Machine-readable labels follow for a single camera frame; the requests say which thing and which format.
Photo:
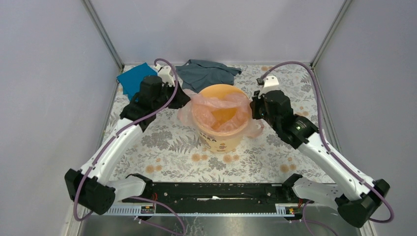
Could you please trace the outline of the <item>yellow plastic trash bin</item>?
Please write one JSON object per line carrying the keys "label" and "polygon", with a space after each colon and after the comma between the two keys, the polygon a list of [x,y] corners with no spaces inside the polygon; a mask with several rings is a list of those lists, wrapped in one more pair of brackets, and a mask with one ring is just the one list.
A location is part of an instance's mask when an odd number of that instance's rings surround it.
{"label": "yellow plastic trash bin", "polygon": [[248,96],[235,86],[209,86],[191,100],[191,119],[203,144],[211,152],[235,149],[244,136],[257,134]]}

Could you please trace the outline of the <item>pink plastic trash bag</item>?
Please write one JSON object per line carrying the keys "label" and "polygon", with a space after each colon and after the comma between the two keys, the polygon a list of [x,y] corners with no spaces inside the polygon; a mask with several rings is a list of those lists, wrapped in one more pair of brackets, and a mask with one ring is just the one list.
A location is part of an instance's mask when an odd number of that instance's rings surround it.
{"label": "pink plastic trash bag", "polygon": [[242,92],[228,92],[222,98],[203,96],[188,89],[190,101],[178,111],[178,119],[184,126],[216,137],[246,136],[256,138],[264,125],[252,118],[249,98]]}

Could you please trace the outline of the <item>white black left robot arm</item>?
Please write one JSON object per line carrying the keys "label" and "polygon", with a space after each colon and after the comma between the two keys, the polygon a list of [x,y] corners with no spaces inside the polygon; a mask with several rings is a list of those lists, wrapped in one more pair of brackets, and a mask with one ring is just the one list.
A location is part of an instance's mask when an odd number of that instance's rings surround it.
{"label": "white black left robot arm", "polygon": [[133,143],[155,120],[157,113],[165,108],[178,109],[189,97],[180,92],[177,76],[170,82],[167,76],[146,76],[140,90],[123,108],[112,133],[97,152],[78,170],[69,169],[64,180],[70,199],[74,202],[74,217],[78,205],[98,215],[106,213],[113,203],[136,197],[147,202],[152,197],[150,180],[142,175],[130,174],[124,179],[111,181],[116,165]]}

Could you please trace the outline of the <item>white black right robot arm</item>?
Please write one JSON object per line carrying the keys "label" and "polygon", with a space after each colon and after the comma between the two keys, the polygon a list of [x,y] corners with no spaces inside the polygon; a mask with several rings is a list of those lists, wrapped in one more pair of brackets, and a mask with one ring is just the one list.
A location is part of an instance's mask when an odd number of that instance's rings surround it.
{"label": "white black right robot arm", "polygon": [[263,119],[284,143],[313,160],[335,182],[335,186],[317,183],[299,174],[284,183],[282,196],[293,203],[312,200],[336,210],[351,226],[361,228],[382,204],[390,185],[374,180],[338,154],[318,127],[308,118],[294,113],[290,99],[280,90],[254,92],[250,103],[252,117]]}

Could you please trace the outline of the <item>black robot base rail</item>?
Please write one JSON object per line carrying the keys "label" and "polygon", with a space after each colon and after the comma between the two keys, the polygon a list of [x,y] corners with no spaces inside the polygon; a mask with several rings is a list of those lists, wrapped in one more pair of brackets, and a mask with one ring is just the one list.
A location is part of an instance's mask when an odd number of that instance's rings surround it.
{"label": "black robot base rail", "polygon": [[154,182],[140,196],[177,214],[275,213],[276,204],[305,203],[291,188],[272,183]]}

